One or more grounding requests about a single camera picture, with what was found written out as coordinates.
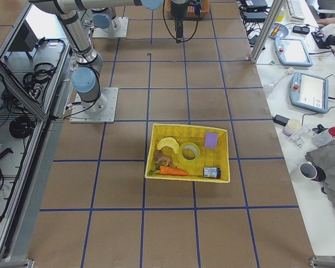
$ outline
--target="white table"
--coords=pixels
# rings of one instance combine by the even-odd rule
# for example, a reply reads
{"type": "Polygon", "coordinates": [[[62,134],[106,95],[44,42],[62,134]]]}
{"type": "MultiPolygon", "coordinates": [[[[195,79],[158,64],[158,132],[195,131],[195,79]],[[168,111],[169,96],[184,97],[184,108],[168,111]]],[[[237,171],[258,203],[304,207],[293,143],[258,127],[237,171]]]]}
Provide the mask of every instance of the white table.
{"type": "MultiPolygon", "coordinates": [[[[303,11],[306,16],[305,23],[315,25],[315,19],[304,0],[302,3],[303,11]]],[[[284,17],[282,24],[287,24],[287,15],[284,17]]],[[[304,39],[309,52],[319,52],[314,43],[311,34],[306,37],[300,34],[292,33],[288,37],[304,39]]],[[[267,40],[266,49],[262,52],[257,61],[257,70],[262,84],[269,84],[281,77],[289,66],[282,66],[275,54],[274,44],[267,40]]],[[[327,77],[329,80],[329,96],[335,97],[335,58],[330,53],[320,54],[312,57],[313,66],[309,68],[294,68],[296,71],[314,74],[317,76],[327,77]]],[[[302,115],[309,113],[307,110],[297,108],[291,105],[289,100],[289,84],[291,76],[282,78],[274,91],[267,96],[267,102],[271,114],[279,114],[287,118],[302,120],[302,115]]],[[[335,101],[329,101],[329,107],[335,106],[335,101]]],[[[305,116],[304,125],[310,128],[322,124],[324,127],[335,126],[335,109],[331,109],[327,114],[315,116],[305,116]]],[[[305,153],[315,150],[316,147],[311,143],[309,136],[303,136],[304,145],[300,148],[287,139],[282,133],[283,127],[275,125],[281,148],[289,171],[294,170],[301,162],[305,161],[305,153]]],[[[335,256],[335,210],[327,196],[321,192],[321,184],[314,181],[297,181],[291,178],[293,182],[296,198],[299,203],[300,211],[303,216],[305,227],[316,256],[335,256]]]]}

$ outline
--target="toy animal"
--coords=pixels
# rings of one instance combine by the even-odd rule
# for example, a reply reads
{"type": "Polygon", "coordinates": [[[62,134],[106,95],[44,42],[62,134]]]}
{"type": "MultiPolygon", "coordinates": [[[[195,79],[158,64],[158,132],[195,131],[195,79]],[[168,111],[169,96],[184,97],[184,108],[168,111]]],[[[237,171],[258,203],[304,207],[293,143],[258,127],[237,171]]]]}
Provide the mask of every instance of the toy animal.
{"type": "Polygon", "coordinates": [[[154,160],[155,160],[154,163],[157,164],[158,166],[162,166],[163,163],[165,163],[164,166],[169,166],[169,167],[173,166],[173,161],[171,160],[171,158],[166,155],[163,155],[162,151],[160,150],[155,150],[154,160]]]}

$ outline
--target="blue joint cap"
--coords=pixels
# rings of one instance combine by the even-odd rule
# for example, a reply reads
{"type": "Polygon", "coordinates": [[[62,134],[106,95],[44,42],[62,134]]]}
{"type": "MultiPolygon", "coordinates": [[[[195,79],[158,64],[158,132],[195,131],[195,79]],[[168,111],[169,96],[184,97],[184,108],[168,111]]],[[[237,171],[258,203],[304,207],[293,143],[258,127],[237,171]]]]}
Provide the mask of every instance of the blue joint cap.
{"type": "Polygon", "coordinates": [[[158,9],[164,0],[141,0],[144,7],[150,10],[158,9]]]}
{"type": "Polygon", "coordinates": [[[93,15],[93,23],[98,28],[106,29],[111,25],[112,19],[107,14],[95,13],[93,15]]]}
{"type": "Polygon", "coordinates": [[[72,74],[72,85],[80,93],[90,92],[96,83],[97,78],[94,72],[87,67],[80,67],[72,74]]]}

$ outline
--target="can label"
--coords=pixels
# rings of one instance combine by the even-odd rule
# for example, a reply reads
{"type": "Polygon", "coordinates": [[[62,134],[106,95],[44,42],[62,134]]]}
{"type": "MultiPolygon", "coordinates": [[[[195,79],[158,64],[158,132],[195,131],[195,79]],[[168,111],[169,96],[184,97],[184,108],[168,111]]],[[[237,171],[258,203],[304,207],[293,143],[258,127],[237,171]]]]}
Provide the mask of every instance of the can label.
{"type": "Polygon", "coordinates": [[[221,169],[219,169],[218,167],[204,167],[203,176],[205,178],[220,178],[221,169]]]}

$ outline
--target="white cup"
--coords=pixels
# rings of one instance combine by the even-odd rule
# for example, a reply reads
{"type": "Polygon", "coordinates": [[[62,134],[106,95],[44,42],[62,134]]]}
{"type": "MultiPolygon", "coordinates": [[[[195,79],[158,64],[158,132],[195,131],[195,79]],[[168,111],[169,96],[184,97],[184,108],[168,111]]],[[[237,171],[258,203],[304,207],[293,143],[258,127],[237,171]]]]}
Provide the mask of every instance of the white cup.
{"type": "Polygon", "coordinates": [[[296,119],[289,119],[286,123],[285,127],[283,128],[283,134],[286,136],[290,136],[296,131],[302,128],[302,123],[296,119]]]}
{"type": "Polygon", "coordinates": [[[318,175],[317,169],[311,162],[301,163],[290,173],[290,178],[294,182],[314,180],[318,175]]]}

